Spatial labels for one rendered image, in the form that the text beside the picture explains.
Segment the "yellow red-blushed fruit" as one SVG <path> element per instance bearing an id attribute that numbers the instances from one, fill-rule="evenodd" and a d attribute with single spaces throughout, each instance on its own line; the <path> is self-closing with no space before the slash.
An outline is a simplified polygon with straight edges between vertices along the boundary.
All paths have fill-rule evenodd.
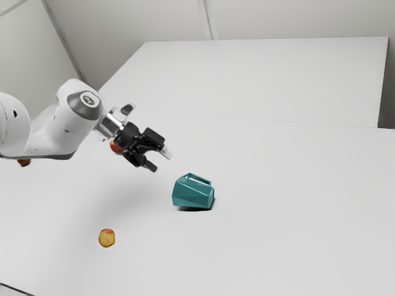
<path id="1" fill-rule="evenodd" d="M 113 246 L 115 244 L 115 232 L 110 228 L 102 229 L 98 236 L 98 242 L 104 248 Z"/>

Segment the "teal faceted mug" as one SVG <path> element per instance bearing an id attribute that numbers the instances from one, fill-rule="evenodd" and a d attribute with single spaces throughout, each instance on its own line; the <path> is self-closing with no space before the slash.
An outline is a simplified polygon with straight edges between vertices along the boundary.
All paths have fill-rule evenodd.
<path id="1" fill-rule="evenodd" d="M 215 190 L 209 180 L 187 173 L 175 181 L 172 202 L 177 207 L 211 209 Z"/>

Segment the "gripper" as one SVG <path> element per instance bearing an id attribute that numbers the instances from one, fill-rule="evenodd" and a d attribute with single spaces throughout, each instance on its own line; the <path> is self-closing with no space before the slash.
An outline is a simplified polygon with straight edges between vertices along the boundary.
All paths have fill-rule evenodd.
<path id="1" fill-rule="evenodd" d="M 157 166 L 146 158 L 146 152 L 156 151 L 168 160 L 173 158 L 168 147 L 164 147 L 165 138 L 150 128 L 146 128 L 141 133 L 132 122 L 128 122 L 123 127 L 114 138 L 114 142 L 125 149 L 122 155 L 133 166 L 146 168 L 153 173 L 157 171 Z"/>

